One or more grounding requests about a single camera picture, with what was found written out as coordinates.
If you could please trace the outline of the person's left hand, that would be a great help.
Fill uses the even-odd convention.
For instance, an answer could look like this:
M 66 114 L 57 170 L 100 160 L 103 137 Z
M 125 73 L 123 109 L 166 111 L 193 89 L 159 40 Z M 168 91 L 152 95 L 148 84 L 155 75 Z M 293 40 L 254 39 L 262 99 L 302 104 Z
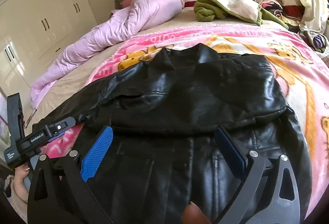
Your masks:
M 13 181 L 17 196 L 25 203 L 28 201 L 28 190 L 24 185 L 24 179 L 28 176 L 29 172 L 30 167 L 27 164 L 17 167 Z

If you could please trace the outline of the person's right hand thumb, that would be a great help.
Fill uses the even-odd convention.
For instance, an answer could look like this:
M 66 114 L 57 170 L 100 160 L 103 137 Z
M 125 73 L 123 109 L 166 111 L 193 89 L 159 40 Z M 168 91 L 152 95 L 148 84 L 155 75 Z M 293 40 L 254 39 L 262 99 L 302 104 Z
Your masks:
M 203 214 L 202 210 L 193 203 L 185 208 L 182 215 L 183 224 L 211 224 L 211 221 Z

